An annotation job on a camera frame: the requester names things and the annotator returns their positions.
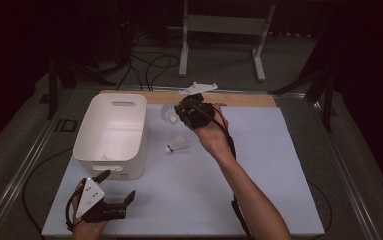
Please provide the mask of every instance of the white metal frame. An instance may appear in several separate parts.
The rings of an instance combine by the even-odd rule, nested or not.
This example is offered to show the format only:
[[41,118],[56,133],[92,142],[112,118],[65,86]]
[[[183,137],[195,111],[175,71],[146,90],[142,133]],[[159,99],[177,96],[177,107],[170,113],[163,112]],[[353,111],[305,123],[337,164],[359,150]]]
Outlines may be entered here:
[[221,16],[204,16],[188,14],[188,0],[184,0],[184,19],[182,28],[182,52],[179,64],[179,76],[187,75],[188,64],[188,32],[214,32],[214,33],[234,33],[260,36],[260,42],[257,48],[253,49],[253,61],[256,68],[257,79],[265,81],[265,72],[263,71],[260,53],[268,34],[270,22],[276,5],[270,5],[265,19],[255,18],[237,18]]

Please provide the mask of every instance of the skin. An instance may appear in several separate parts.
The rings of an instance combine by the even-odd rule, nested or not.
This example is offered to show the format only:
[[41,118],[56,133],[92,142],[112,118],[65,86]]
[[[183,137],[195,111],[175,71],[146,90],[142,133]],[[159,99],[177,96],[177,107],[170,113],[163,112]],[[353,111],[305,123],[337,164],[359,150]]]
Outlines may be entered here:
[[[223,117],[220,106],[217,104],[213,106],[218,110],[215,120],[227,128],[228,121]],[[290,232],[278,210],[234,158],[220,127],[211,122],[205,127],[191,130],[218,163],[238,200],[253,237],[257,240],[291,239]],[[76,212],[79,197],[75,197],[72,204]],[[107,222],[87,223],[75,217],[73,217],[73,223],[77,224],[73,229],[73,239],[81,240],[98,239],[107,224]]]

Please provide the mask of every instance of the dark background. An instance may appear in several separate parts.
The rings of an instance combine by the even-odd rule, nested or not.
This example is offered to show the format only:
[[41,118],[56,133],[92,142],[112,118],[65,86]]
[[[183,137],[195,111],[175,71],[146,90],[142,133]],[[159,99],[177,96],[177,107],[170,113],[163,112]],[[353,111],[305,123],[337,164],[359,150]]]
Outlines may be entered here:
[[[72,0],[0,1],[0,131],[48,72],[54,49],[86,65],[110,58],[115,44],[110,40],[115,31],[110,25],[110,1],[80,2],[82,8]],[[118,2],[124,4],[120,9],[127,16],[124,21],[160,39],[166,38],[167,26],[182,24],[182,1]],[[263,16],[267,10],[257,1],[233,2],[210,5],[195,0],[189,9],[242,17]],[[335,90],[342,94],[383,172],[383,3],[330,2],[279,4],[270,30],[275,37],[299,34],[319,39],[303,74],[332,66]],[[96,39],[96,31],[106,34],[109,44]]]

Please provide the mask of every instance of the white tabletop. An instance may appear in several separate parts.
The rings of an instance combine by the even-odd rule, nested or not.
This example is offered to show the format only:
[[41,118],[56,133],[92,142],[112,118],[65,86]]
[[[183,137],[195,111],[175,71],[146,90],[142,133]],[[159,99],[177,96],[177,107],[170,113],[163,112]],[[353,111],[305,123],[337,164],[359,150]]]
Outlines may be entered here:
[[[148,105],[146,163],[137,180],[106,180],[106,201],[123,202],[136,190],[126,219],[112,220],[108,236],[244,236],[231,207],[233,193],[217,163],[182,123],[160,117],[161,105]],[[271,199],[291,234],[324,233],[300,161],[279,108],[222,107],[235,141],[237,160]],[[170,154],[166,145],[182,134],[190,147]],[[69,236],[64,209],[79,180],[90,177],[73,156],[43,228],[46,236]]]

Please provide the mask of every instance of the white plastic bin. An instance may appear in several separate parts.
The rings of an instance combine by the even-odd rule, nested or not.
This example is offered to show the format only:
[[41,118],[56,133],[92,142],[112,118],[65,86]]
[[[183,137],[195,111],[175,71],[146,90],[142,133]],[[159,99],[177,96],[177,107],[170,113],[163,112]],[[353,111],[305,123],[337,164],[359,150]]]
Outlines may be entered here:
[[147,148],[147,99],[138,94],[95,96],[85,114],[73,156],[92,177],[109,169],[108,179],[141,176]]

